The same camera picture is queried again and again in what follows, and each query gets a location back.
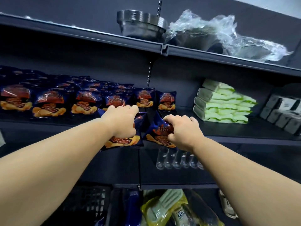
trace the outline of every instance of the white wall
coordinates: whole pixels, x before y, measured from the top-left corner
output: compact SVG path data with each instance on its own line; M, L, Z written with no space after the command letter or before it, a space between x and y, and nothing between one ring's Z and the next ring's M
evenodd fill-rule
M301 19L301 0L237 0Z

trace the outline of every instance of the metal rim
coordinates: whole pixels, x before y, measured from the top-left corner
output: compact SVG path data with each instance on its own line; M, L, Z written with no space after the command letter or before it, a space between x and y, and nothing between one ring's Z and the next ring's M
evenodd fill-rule
M163 29L168 28L168 23L164 18L136 10L120 10L117 12L117 23L123 21L139 21L143 23L152 24Z

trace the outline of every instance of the person's right arm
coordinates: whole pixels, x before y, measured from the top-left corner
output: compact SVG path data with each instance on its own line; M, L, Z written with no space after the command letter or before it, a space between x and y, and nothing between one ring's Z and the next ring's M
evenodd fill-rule
M193 117L164 120L174 127L169 140L198 157L244 225L301 225L301 184L204 137Z

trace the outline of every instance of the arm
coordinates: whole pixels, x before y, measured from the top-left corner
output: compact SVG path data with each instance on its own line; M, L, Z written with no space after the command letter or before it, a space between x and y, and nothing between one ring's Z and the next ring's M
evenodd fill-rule
M112 136L135 135L137 106L109 107L101 117L0 159L0 225L41 225L64 201Z
M197 120L164 118L174 127L169 140L194 153L214 177L245 225L300 225L301 185L204 137Z

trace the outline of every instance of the metal bowl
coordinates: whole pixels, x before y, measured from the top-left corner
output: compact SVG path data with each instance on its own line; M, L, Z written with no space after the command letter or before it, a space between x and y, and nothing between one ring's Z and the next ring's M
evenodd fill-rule
M162 17L135 10L117 12L117 23L123 36L161 42L168 23Z

